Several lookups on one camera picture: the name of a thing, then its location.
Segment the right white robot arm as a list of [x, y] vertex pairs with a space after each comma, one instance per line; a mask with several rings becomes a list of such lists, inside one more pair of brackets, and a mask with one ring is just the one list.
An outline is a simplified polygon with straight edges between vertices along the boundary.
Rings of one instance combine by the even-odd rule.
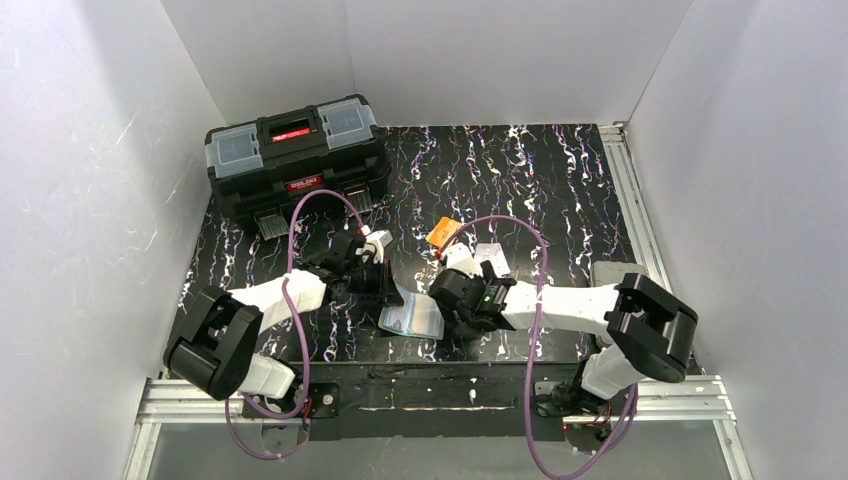
[[684, 381], [697, 313], [634, 264], [616, 264], [616, 284], [538, 288], [496, 276], [490, 262], [478, 274], [447, 268], [428, 294], [448, 325], [463, 333], [542, 328], [582, 332], [605, 347], [581, 361], [570, 381], [538, 394], [563, 414], [595, 411], [621, 390], [650, 378]]

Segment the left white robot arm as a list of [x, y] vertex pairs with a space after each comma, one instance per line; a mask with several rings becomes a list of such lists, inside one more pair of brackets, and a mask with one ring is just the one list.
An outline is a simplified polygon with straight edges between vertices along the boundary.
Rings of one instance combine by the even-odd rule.
[[386, 230], [342, 231], [327, 250], [275, 280], [231, 292], [204, 288], [175, 324], [164, 366], [215, 400], [236, 392], [284, 398], [296, 374], [257, 353], [260, 334], [294, 314], [327, 306], [338, 296], [378, 307], [403, 305], [385, 257], [391, 242]]

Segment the mint green card holder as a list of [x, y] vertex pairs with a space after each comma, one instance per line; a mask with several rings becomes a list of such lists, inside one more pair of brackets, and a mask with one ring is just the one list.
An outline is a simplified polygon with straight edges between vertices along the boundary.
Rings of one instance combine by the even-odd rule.
[[442, 340], [445, 321], [437, 302], [428, 295], [398, 287], [403, 304], [382, 309], [378, 327], [391, 334], [419, 339]]

